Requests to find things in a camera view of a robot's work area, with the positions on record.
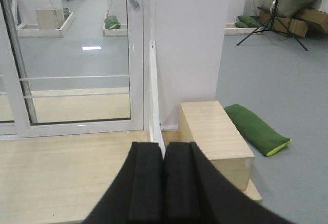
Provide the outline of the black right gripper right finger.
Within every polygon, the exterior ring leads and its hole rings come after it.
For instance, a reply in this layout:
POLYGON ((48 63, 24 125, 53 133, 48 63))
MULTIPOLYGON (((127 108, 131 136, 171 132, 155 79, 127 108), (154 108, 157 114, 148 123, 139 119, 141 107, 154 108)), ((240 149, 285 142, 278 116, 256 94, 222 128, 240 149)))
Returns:
POLYGON ((230 183, 195 142, 171 142, 164 159, 165 223, 290 223, 230 183))

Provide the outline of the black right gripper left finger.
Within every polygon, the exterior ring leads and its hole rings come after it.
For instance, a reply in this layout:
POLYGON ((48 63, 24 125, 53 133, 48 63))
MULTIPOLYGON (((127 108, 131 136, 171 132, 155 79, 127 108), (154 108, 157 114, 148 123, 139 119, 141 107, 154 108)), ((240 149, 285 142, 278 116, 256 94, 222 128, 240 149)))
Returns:
POLYGON ((84 223, 162 223, 163 159, 154 142, 133 142, 128 156, 84 223))

